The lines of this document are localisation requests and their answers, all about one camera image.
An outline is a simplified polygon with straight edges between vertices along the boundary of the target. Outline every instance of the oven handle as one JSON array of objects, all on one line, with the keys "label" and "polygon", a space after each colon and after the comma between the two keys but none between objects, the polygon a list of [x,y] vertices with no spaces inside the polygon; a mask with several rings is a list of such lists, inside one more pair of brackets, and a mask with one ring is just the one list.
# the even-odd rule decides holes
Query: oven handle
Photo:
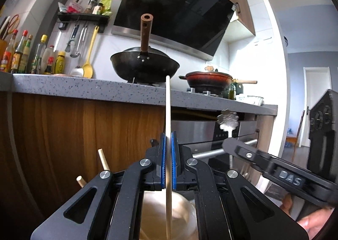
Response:
[{"label": "oven handle", "polygon": [[[247,142],[244,142],[245,144],[252,146],[252,145],[256,145],[258,142],[257,139],[253,139]],[[201,152],[201,153],[195,153],[192,156],[196,159],[205,159],[205,158],[212,158],[212,157],[216,157],[218,155],[222,155],[225,154],[224,149],[220,148],[220,149],[215,149],[215,150],[211,150],[211,151],[206,151],[206,152]]]}]

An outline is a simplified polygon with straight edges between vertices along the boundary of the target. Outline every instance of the doorway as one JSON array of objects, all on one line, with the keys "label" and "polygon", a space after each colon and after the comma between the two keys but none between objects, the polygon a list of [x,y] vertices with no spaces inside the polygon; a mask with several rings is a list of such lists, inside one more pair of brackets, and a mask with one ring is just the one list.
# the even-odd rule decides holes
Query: doorway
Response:
[{"label": "doorway", "polygon": [[324,95],[326,90],[331,89],[331,75],[329,67],[304,67],[304,109],[305,117],[302,125],[299,146],[310,147],[309,114],[312,107]]}]

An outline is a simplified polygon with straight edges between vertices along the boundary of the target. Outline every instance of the cabinet handle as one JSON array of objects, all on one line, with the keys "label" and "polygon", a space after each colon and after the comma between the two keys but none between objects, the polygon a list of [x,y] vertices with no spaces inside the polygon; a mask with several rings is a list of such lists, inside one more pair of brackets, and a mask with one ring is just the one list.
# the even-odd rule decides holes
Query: cabinet handle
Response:
[{"label": "cabinet handle", "polygon": [[234,3],[237,6],[237,14],[241,13],[241,7],[239,6],[239,3]]}]

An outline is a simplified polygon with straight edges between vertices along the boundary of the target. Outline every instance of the wok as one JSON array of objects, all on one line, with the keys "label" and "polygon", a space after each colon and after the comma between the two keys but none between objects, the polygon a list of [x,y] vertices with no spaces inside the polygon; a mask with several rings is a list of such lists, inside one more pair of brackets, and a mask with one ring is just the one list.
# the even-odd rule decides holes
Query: wok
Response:
[{"label": "wok", "polygon": [[231,75],[222,72],[196,71],[190,72],[185,76],[179,76],[181,80],[187,80],[190,87],[202,93],[210,91],[213,94],[221,94],[224,89],[236,82],[238,84],[256,84],[257,81],[244,81],[233,79]]},{"label": "wok", "polygon": [[115,53],[110,60],[117,75],[135,83],[163,83],[174,76],[180,65],[167,54],[149,46],[153,15],[141,16],[141,46]]}]

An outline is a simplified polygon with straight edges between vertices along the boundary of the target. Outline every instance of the ceiling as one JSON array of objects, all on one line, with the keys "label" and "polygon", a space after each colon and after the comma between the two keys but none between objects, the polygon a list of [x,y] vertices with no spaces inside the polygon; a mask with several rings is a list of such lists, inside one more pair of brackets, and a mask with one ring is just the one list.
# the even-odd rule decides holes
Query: ceiling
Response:
[{"label": "ceiling", "polygon": [[312,5],[277,12],[288,53],[338,51],[338,11],[334,5]]}]

